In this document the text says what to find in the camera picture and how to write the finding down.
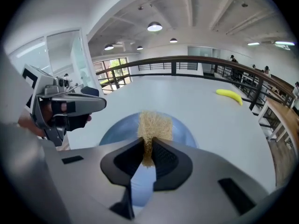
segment tan fibrous sponge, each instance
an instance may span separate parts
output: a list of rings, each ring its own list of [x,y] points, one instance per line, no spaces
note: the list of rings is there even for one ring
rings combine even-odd
[[[172,120],[162,114],[152,111],[142,111],[139,114],[137,137],[144,139],[144,154],[142,164],[150,167],[154,163],[151,159],[152,139],[154,137],[172,140]]]

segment wooden tabletop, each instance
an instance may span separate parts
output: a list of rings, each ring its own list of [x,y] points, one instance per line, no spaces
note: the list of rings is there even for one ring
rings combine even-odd
[[[295,113],[293,109],[290,109],[269,97],[267,97],[266,99],[268,101],[269,108],[273,110],[273,112],[276,114],[279,120],[283,123],[288,134],[292,136],[292,140],[294,140],[295,142],[295,144],[293,145],[296,145],[297,150],[299,150],[299,116]]]

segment table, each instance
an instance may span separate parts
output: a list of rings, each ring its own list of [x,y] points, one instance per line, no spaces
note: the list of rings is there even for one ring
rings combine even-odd
[[[269,193],[275,189],[271,151],[256,116],[246,106],[216,94],[233,85],[195,77],[140,77],[105,96],[107,107],[92,114],[85,128],[68,132],[71,149],[98,145],[107,130],[142,110],[169,114],[191,132],[198,147],[225,158],[257,180]]]
[[[273,131],[273,133],[268,137],[268,141],[278,132],[278,130],[283,126],[285,128],[284,132],[276,139],[276,142],[278,142],[285,133],[288,133],[289,138],[292,141],[292,144],[295,149],[295,154],[298,157],[298,148],[299,148],[299,136],[298,136],[298,120],[299,117],[295,113],[293,109],[288,108],[287,106],[282,105],[281,103],[267,97],[266,103],[264,104],[261,112],[259,113],[257,119],[258,122],[261,120],[261,118],[264,116],[264,114],[267,112],[268,108],[270,108],[273,113],[277,116],[277,118],[280,121],[280,124],[277,126],[277,128]]]

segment wooden handrail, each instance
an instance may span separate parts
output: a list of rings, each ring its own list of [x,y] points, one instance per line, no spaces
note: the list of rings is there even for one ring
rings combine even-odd
[[[291,98],[295,98],[294,94],[287,90],[284,86],[281,85],[281,83],[277,82],[276,80],[268,77],[264,73],[261,73],[258,70],[255,70],[253,68],[250,68],[248,66],[219,59],[219,58],[214,58],[214,57],[206,57],[206,56],[165,56],[165,57],[155,57],[155,58],[149,58],[149,59],[144,59],[144,60],[138,60],[134,62],[129,62],[124,65],[119,65],[119,66],[114,66],[112,68],[102,70],[96,73],[96,75],[100,75],[109,71],[113,70],[118,70],[122,68],[128,68],[128,67],[133,67],[137,65],[145,65],[145,64],[155,64],[155,63],[171,63],[171,62],[189,62],[189,63],[207,63],[207,64],[214,64],[214,65],[219,65],[219,66],[227,66],[230,68],[235,68],[237,70],[247,72],[249,74],[252,74],[258,78],[263,79],[264,81],[268,82],[272,86],[277,87],[281,91],[283,91],[285,94],[289,95]]]

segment yellow banana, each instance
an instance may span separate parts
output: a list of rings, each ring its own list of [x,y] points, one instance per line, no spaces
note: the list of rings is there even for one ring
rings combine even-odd
[[[234,100],[238,101],[240,105],[243,105],[241,96],[233,91],[218,89],[216,90],[216,94],[231,97]]]

